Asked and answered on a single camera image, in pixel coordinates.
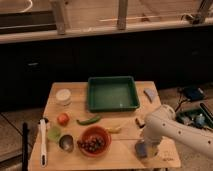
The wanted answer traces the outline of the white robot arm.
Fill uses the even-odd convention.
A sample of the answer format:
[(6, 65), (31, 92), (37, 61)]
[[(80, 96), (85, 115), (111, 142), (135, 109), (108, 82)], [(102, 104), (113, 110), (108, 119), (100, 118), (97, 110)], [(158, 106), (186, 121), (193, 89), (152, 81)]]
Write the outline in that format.
[(166, 104), (145, 116), (142, 138), (145, 156), (156, 156), (162, 138), (168, 137), (213, 159), (213, 133), (178, 123), (175, 116), (174, 109)]

